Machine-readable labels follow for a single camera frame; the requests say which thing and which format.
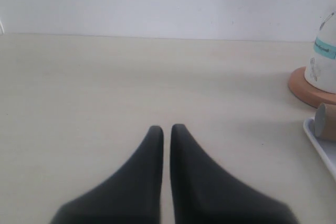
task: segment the white tray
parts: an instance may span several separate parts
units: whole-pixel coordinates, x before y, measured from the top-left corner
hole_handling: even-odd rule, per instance
[[[336,180],[336,143],[320,140],[314,135],[314,118],[308,118],[303,123],[303,129],[311,143],[320,154],[323,162]]]

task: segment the round wooden base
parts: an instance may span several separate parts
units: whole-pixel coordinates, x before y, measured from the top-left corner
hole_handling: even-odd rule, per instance
[[[296,69],[288,81],[289,90],[301,101],[317,108],[321,103],[336,105],[336,94],[327,93],[309,84],[305,78],[305,67]]]

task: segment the cardboard tube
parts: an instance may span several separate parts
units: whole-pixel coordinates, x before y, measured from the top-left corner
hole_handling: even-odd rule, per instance
[[[336,105],[322,103],[315,114],[315,136],[336,141]]]

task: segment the teal label stripe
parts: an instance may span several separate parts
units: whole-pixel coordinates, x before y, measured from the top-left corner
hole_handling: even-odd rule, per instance
[[[336,47],[330,44],[324,43],[318,37],[316,38],[315,43],[314,43],[314,51],[318,53],[319,55],[325,56],[332,60],[336,58]]]

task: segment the wall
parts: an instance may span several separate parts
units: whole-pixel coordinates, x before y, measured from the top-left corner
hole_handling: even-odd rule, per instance
[[[330,0],[0,0],[7,33],[314,40]]]

